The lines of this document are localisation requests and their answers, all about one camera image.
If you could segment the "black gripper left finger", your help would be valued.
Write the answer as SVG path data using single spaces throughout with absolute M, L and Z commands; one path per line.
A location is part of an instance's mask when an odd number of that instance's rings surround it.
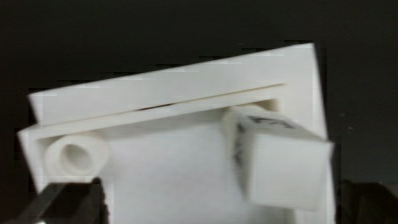
M 52 183 L 13 224 L 110 224 L 101 179 L 89 183 Z

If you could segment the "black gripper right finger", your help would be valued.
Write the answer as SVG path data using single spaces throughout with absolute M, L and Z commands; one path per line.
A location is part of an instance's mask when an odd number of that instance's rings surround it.
M 339 185 L 338 224 L 398 224 L 398 196 L 380 183 Z

